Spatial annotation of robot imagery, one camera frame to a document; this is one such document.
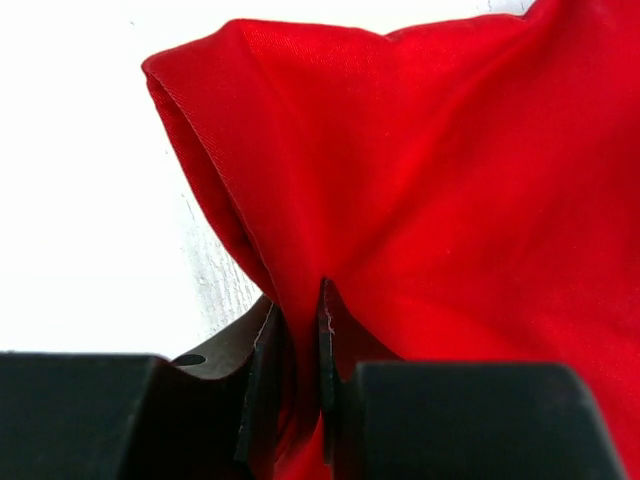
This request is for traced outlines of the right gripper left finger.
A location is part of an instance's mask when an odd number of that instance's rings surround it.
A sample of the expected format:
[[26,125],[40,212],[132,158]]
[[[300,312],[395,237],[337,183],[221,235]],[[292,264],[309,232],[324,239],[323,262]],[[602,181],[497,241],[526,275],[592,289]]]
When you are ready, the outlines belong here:
[[270,479],[279,308],[260,298],[174,360],[5,353],[5,479]]

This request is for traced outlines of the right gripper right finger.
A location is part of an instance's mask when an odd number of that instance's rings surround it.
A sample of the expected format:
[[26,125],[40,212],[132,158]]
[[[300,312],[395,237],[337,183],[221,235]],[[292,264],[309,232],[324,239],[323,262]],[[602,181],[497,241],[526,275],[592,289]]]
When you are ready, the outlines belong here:
[[335,479],[623,479],[586,383],[549,362],[407,361],[324,280],[323,459]]

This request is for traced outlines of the red trousers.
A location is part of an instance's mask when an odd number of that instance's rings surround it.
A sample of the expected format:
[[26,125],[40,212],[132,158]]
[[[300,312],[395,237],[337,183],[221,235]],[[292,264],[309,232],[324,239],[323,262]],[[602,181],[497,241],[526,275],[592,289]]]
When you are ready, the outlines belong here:
[[537,1],[386,35],[234,20],[143,62],[211,227],[283,310],[279,479],[325,479],[323,279],[411,360],[542,360],[639,475],[639,5]]

